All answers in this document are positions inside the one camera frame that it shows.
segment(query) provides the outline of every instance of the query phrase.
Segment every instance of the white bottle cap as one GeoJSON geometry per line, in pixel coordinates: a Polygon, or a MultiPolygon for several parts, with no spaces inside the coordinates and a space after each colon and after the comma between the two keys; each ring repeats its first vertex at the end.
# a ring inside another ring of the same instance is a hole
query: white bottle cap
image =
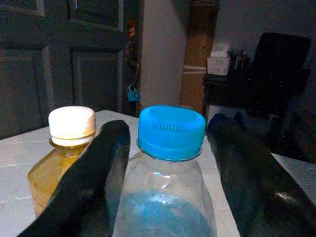
{"type": "Polygon", "coordinates": [[[72,147],[91,141],[96,131],[95,112],[83,106],[65,106],[48,116],[51,141],[59,146],[72,147]]]}

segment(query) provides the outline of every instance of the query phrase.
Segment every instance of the black chair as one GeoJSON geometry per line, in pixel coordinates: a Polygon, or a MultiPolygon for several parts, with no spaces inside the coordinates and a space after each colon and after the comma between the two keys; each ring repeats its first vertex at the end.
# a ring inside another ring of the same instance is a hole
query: black chair
{"type": "Polygon", "coordinates": [[[309,38],[276,33],[261,35],[250,72],[254,114],[283,120],[290,98],[301,94],[310,70],[302,66],[311,45],[309,38]]]}

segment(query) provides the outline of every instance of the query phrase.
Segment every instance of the yellow liquid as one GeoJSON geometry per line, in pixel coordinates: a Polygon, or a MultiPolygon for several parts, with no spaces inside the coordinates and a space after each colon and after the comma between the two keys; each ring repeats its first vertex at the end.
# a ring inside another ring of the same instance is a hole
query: yellow liquid
{"type": "Polygon", "coordinates": [[[76,147],[55,147],[34,165],[28,174],[35,215],[38,217],[47,206],[60,179],[67,169],[79,158],[87,144],[76,147]]]}

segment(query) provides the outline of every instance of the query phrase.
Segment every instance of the blue padlock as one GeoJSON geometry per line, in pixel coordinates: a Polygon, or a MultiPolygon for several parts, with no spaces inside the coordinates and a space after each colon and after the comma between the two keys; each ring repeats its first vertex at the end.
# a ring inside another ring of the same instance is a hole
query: blue padlock
{"type": "Polygon", "coordinates": [[[129,102],[137,102],[140,101],[140,92],[134,87],[134,90],[132,90],[132,85],[128,86],[128,92],[127,97],[129,102]]]}

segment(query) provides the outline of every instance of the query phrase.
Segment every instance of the tissue box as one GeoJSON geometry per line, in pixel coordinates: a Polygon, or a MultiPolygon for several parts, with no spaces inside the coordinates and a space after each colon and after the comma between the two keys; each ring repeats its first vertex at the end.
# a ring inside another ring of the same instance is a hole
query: tissue box
{"type": "Polygon", "coordinates": [[[231,58],[209,57],[207,58],[207,73],[226,76],[231,58]]]}

